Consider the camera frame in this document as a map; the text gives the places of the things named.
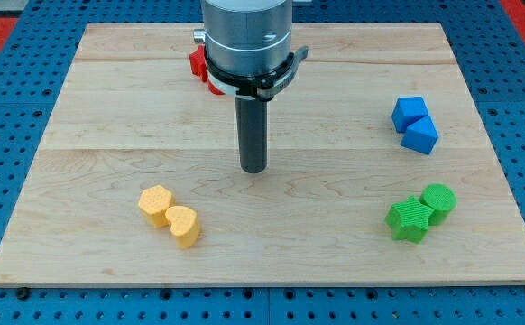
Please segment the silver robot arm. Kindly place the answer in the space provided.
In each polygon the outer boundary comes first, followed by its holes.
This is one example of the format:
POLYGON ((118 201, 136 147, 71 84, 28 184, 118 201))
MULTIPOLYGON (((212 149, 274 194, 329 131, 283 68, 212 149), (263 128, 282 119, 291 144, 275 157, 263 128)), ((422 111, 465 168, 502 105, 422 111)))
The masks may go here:
POLYGON ((207 57, 236 76, 277 69, 291 47, 291 0, 202 0, 207 57))

